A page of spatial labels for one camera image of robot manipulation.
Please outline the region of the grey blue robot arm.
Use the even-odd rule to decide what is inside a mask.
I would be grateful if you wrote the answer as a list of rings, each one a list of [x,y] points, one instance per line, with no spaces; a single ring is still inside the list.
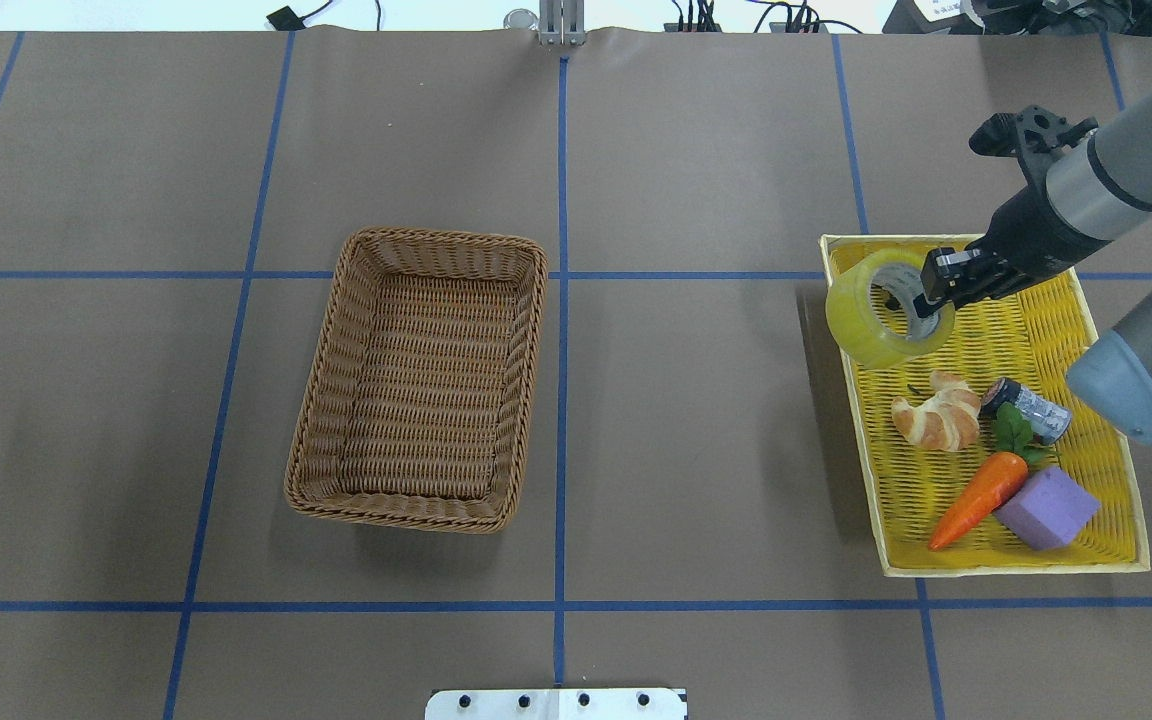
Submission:
[[[1025,183],[964,250],[925,255],[922,291],[908,301],[919,318],[1051,281],[1152,220],[1152,91],[1102,126],[1038,106],[998,113],[969,145],[1018,161]],[[1066,382],[1112,427],[1152,445],[1152,291],[1087,347]]]

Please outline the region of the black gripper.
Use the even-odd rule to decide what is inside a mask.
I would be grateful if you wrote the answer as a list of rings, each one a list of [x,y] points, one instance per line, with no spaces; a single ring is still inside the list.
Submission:
[[[884,310],[924,323],[942,306],[1005,300],[1049,281],[1114,241],[1114,196],[1102,187],[1049,192],[1026,187],[992,215],[965,249],[935,247],[922,266],[923,291],[884,288]]]

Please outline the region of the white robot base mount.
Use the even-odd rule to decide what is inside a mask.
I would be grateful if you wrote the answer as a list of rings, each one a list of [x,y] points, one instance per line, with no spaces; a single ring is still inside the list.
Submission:
[[[685,689],[596,687],[438,691],[425,719],[689,719]]]

